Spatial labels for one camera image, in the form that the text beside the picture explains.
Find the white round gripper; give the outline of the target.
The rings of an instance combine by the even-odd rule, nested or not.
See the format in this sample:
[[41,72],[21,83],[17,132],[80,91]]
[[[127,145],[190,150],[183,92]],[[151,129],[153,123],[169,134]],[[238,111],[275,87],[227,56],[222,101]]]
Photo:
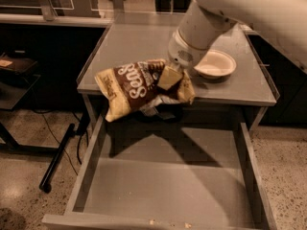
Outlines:
[[[184,68],[193,68],[207,53],[207,49],[197,49],[187,44],[181,37],[179,30],[173,32],[168,44],[168,56],[170,61],[180,64]],[[169,90],[183,77],[179,65],[166,65],[159,78],[157,86]]]

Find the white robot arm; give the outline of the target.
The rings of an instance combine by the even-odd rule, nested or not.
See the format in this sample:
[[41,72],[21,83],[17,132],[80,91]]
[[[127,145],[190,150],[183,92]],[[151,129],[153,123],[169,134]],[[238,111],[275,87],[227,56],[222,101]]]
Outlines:
[[235,24],[250,27],[296,68],[307,68],[307,0],[155,0],[157,12],[181,12],[168,56],[196,66]]

